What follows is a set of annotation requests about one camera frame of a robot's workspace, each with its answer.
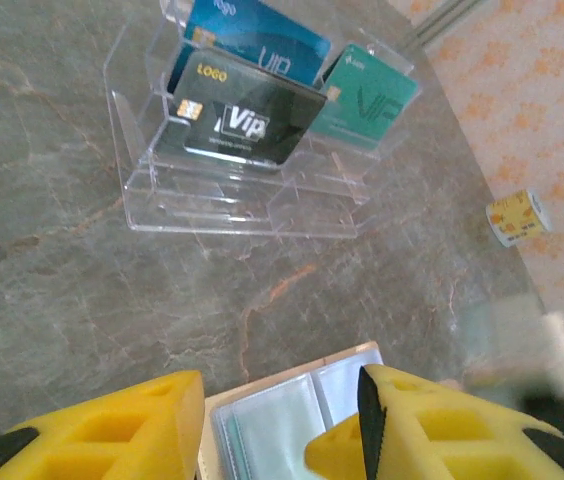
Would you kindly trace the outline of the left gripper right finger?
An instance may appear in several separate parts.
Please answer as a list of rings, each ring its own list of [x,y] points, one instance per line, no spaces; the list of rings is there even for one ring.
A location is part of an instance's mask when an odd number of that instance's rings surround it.
[[[564,480],[564,434],[525,413],[381,364],[357,405],[305,448],[323,480]]]

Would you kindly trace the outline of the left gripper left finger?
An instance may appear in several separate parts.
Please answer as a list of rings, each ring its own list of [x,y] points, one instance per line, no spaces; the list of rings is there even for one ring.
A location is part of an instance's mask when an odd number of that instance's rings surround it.
[[[0,435],[0,480],[195,480],[204,387],[184,370]]]

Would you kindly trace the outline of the beige card holder wallet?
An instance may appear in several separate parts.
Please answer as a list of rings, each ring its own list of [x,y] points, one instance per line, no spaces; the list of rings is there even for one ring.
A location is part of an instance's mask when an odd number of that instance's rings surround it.
[[[357,413],[359,370],[382,362],[378,345],[367,342],[206,398],[196,480],[238,480],[226,433],[232,404],[281,387],[306,386],[315,395],[324,422],[318,437]]]

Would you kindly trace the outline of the clear acrylic card stand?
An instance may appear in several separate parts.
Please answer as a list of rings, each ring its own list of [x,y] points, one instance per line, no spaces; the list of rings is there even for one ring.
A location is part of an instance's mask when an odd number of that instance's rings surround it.
[[[354,238],[378,221],[372,204],[383,186],[383,162],[409,136],[404,117],[365,150],[309,130],[281,170],[245,168],[158,140],[167,123],[167,85],[186,39],[194,0],[155,0],[130,20],[103,68],[111,131],[128,226],[137,231],[217,235]],[[413,64],[334,0],[261,0],[328,38],[318,83],[350,43],[416,80]]]

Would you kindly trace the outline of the black VIP card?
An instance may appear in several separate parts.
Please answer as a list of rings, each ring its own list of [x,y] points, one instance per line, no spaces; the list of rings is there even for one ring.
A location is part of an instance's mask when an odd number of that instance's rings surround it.
[[[158,146],[276,172],[326,102],[318,91],[240,57],[199,48],[189,55],[167,100]]]

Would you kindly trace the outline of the blue VIP card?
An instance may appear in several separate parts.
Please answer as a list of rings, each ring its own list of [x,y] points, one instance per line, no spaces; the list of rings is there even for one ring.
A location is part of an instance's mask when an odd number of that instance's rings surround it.
[[[200,45],[220,48],[307,86],[314,84],[331,49],[328,38],[261,0],[194,0],[183,36],[186,42],[167,85],[170,93]]]

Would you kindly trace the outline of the yellow white can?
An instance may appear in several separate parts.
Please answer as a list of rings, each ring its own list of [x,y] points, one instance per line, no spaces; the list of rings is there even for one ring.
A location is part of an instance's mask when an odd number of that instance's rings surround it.
[[[547,209],[530,189],[488,204],[485,215],[493,234],[505,248],[553,230]]]

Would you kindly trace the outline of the aluminium corner post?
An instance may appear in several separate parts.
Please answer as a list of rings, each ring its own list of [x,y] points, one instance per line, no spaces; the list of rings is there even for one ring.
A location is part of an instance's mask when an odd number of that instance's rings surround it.
[[[407,53],[432,46],[444,34],[491,2],[492,0],[444,0],[433,13],[402,38],[397,47],[398,52]]]

